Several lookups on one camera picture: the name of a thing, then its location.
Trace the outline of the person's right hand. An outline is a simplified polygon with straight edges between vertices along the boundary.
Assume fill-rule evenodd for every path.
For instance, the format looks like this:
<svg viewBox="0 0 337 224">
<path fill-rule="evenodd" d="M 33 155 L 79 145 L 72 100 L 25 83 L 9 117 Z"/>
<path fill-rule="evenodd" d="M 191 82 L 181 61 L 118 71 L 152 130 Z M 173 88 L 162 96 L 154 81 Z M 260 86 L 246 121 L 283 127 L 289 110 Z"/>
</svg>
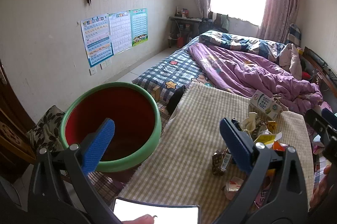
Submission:
<svg viewBox="0 0 337 224">
<path fill-rule="evenodd" d="M 331 165 L 328 165 L 324 168 L 324 171 L 323 171 L 324 177 L 320 181 L 318 187 L 313 193 L 313 196 L 310 200 L 310 209 L 313 209 L 314 207 L 316 207 L 317 204 L 320 203 L 323 195 L 327 192 L 327 176 L 330 170 L 331 170 Z"/>
</svg>

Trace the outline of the person's left hand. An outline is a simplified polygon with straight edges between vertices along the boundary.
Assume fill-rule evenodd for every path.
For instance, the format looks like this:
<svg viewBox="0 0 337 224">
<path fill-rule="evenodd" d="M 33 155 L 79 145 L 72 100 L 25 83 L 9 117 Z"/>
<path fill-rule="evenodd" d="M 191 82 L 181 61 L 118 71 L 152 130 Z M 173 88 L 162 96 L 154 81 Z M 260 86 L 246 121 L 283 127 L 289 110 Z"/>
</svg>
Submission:
<svg viewBox="0 0 337 224">
<path fill-rule="evenodd" d="M 132 221 L 123 221 L 123 224 L 154 224 L 156 216 L 150 214 L 143 215 Z"/>
</svg>

